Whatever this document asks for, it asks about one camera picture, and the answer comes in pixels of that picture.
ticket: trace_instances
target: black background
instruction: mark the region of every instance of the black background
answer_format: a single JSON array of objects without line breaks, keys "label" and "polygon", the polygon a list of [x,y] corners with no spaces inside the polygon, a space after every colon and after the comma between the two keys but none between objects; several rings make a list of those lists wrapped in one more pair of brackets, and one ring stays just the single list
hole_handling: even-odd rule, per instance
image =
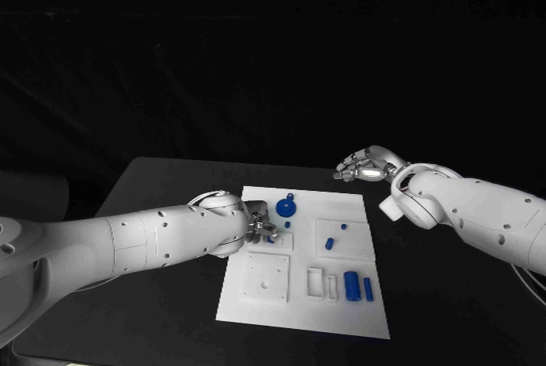
[{"label": "black background", "polygon": [[70,218],[139,156],[372,144],[545,196],[543,2],[3,0],[3,167],[68,178]]}]

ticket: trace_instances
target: small blue part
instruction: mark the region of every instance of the small blue part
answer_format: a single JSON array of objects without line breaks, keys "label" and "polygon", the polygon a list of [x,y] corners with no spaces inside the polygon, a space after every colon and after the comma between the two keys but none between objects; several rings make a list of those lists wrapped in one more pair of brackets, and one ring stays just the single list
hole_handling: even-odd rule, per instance
[{"label": "small blue part", "polygon": [[343,274],[345,279],[345,295],[349,301],[362,301],[359,275],[355,271],[348,271]]},{"label": "small blue part", "polygon": [[374,301],[372,284],[371,284],[369,278],[365,278],[365,291],[366,291],[366,300]]},{"label": "small blue part", "polygon": [[327,246],[326,246],[327,250],[333,250],[333,238],[330,237],[327,239]]},{"label": "small blue part", "polygon": [[287,199],[281,199],[277,202],[276,210],[284,218],[289,218],[296,213],[294,194],[289,194]]}]

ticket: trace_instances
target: cable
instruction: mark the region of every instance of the cable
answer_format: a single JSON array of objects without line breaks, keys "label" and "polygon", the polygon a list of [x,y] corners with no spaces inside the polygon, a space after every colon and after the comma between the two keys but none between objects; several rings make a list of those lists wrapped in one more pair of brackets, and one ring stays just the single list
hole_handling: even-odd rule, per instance
[{"label": "cable", "polygon": [[188,206],[192,206],[202,198],[214,195],[214,194],[218,194],[219,192],[225,192],[224,190],[219,190],[219,191],[212,191],[212,192],[206,192],[205,194],[202,194],[201,196],[196,196],[191,202],[188,203]]},{"label": "cable", "polygon": [[541,283],[541,281],[538,280],[538,277],[535,277],[533,273],[528,269],[523,269],[523,271],[528,273],[529,277],[532,277],[532,280],[535,281],[538,286],[546,291],[546,286]]},{"label": "cable", "polygon": [[531,287],[531,285],[528,284],[528,281],[523,279],[522,277],[522,274],[520,274],[520,271],[516,269],[516,266],[513,264],[512,265],[512,268],[515,269],[515,272],[518,274],[518,277],[520,278],[522,282],[523,282],[523,285],[526,285],[528,287],[528,290],[532,292],[532,294],[535,295],[535,297],[538,298],[538,300],[541,301],[541,303],[543,304],[543,306],[546,307],[546,301],[543,301],[543,298],[538,295],[538,293],[535,292],[533,288]]}]

